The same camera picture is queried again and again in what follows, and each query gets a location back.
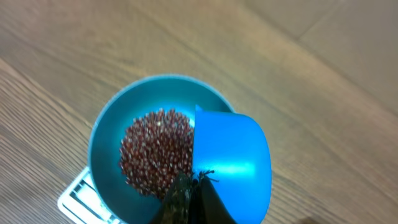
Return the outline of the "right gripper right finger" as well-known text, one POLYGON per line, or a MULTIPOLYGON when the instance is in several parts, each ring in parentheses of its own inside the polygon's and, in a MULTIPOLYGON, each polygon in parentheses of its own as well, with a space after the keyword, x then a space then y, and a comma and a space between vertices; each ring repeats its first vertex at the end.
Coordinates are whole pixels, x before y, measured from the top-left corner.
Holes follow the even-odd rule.
POLYGON ((236 224, 208 177, 200 183, 197 212, 199 224, 236 224))

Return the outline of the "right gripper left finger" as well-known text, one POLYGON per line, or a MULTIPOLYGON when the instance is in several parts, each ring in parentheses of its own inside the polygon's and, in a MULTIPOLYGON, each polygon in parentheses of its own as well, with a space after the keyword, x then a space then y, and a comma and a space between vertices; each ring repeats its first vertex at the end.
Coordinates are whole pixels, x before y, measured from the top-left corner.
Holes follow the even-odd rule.
POLYGON ((192 199, 192 178, 180 172, 150 224, 187 224, 192 199))

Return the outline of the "blue measuring scoop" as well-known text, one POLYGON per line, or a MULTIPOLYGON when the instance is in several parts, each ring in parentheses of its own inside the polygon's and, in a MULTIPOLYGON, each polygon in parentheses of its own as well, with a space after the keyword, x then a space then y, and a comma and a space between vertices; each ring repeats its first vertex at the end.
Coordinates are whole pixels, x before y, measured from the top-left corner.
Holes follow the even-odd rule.
POLYGON ((266 137, 250 117, 197 108, 193 171, 208 172, 221 203, 237 223, 260 223, 272 189, 266 137))

